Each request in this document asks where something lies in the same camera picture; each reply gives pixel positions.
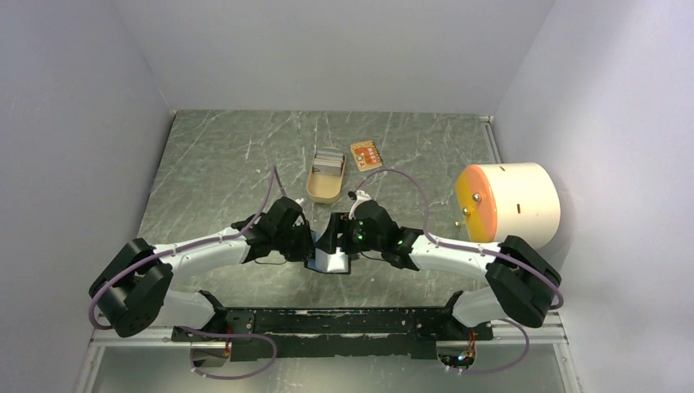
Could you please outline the black card holder wallet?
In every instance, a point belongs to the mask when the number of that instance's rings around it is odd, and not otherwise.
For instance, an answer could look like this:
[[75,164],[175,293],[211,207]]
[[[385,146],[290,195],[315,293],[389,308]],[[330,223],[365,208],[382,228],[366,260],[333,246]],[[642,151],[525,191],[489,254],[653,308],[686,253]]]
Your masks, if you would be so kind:
[[308,261],[304,263],[306,269],[313,270],[323,274],[349,274],[350,260],[349,255],[344,251],[334,255],[328,255],[316,249],[316,241],[321,235],[315,231],[311,231],[311,238],[314,244],[313,254]]

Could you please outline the grey credit card stack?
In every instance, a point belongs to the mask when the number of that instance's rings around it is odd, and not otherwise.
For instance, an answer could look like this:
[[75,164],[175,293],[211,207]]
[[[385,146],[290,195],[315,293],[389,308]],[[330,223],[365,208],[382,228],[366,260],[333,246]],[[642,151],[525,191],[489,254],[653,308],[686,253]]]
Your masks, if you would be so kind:
[[345,154],[340,151],[317,150],[313,157],[314,174],[340,177],[343,174]]

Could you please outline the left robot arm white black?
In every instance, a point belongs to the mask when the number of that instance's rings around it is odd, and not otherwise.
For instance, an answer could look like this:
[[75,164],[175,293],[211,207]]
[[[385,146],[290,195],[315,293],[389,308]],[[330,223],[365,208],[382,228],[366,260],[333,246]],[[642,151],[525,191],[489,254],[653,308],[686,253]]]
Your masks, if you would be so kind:
[[120,337],[172,326],[213,341],[231,331],[224,306],[208,291],[182,292],[172,286],[273,252],[290,262],[312,256],[313,239],[300,201],[283,196],[259,216],[208,237],[156,246],[142,238],[128,242],[90,286],[90,310],[101,311],[105,328]]

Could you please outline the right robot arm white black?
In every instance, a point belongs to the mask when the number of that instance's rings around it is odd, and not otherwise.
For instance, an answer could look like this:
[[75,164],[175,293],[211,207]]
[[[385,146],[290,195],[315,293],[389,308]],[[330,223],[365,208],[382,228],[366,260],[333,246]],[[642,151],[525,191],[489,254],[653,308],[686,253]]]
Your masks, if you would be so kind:
[[494,319],[539,328],[559,297],[561,275],[524,239],[508,235],[501,242],[474,243],[435,237],[397,225],[375,201],[331,215],[315,239],[313,268],[348,273],[351,256],[368,251],[397,269],[453,273],[485,284],[455,296],[452,310],[443,315],[442,329],[453,339]]

